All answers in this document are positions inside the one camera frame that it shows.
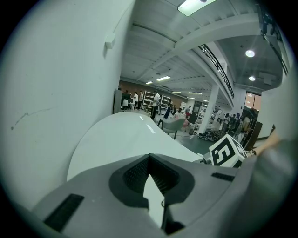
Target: black pants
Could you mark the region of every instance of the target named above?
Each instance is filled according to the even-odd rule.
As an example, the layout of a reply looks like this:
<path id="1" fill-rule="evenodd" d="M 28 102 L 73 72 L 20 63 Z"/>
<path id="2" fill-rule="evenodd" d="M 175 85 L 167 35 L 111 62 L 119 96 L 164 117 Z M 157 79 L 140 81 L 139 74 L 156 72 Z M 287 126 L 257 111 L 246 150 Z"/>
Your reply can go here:
<path id="1" fill-rule="evenodd" d="M 157 108 L 158 108 L 157 106 L 153 106 L 152 109 L 151 109 L 151 118 L 152 118 L 152 120 L 154 120 L 154 118 L 155 118 Z"/>
<path id="2" fill-rule="evenodd" d="M 142 101 L 138 101 L 138 109 L 141 108 Z"/>

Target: black metal railing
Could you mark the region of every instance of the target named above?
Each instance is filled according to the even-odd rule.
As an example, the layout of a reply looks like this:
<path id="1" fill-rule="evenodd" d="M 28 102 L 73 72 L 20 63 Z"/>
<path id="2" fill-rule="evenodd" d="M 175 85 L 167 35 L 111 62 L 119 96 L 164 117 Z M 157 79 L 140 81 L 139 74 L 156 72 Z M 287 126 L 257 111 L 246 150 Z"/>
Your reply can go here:
<path id="1" fill-rule="evenodd" d="M 234 92 L 232 90 L 230 81 L 229 81 L 227 75 L 225 74 L 224 69 L 222 68 L 222 66 L 218 62 L 217 58 L 215 57 L 215 55 L 212 53 L 212 51 L 209 49 L 209 47 L 206 44 L 199 46 L 199 48 L 210 59 L 210 61 L 214 64 L 217 71 L 220 73 L 220 75 L 222 76 L 224 82 L 228 86 L 230 94 L 231 94 L 232 98 L 234 99 Z"/>

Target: white cube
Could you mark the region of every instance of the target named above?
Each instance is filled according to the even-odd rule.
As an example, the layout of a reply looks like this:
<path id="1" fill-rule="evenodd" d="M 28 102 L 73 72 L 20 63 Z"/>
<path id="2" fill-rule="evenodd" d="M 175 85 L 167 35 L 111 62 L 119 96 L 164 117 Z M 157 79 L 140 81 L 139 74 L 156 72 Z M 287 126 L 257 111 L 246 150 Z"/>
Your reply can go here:
<path id="1" fill-rule="evenodd" d="M 243 147 L 228 134 L 210 146 L 209 151 L 211 164 L 217 166 L 238 168 L 247 158 Z"/>

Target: rectangular ceiling light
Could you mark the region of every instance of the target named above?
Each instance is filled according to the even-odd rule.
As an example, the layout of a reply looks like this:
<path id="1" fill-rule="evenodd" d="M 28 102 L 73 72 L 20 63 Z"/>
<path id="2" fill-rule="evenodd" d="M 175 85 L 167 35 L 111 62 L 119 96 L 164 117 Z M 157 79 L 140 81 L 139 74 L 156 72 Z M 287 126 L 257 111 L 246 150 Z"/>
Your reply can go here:
<path id="1" fill-rule="evenodd" d="M 178 11 L 183 13 L 185 16 L 190 16 L 199 9 L 215 1 L 216 0 L 186 0 L 178 7 Z"/>
<path id="2" fill-rule="evenodd" d="M 157 81 L 162 81 L 162 80 L 165 80 L 165 79 L 170 79 L 171 77 L 169 76 L 166 76 L 166 77 L 163 77 L 163 78 L 160 78 L 160 79 L 157 79 Z"/>

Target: black slot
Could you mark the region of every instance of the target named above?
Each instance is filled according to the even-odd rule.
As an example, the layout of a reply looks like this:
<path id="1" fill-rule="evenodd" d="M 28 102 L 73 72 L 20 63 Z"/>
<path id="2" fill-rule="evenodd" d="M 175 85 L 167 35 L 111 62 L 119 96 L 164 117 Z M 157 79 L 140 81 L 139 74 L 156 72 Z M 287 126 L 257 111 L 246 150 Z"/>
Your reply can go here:
<path id="1" fill-rule="evenodd" d="M 223 179 L 223 180 L 227 180 L 232 182 L 234 180 L 235 176 L 231 176 L 231 175 L 227 175 L 227 174 L 223 174 L 223 173 L 213 173 L 211 174 L 212 177 L 218 178 L 218 179 Z"/>
<path id="2" fill-rule="evenodd" d="M 70 194 L 49 216 L 44 223 L 55 231 L 61 232 L 81 204 L 83 196 Z"/>

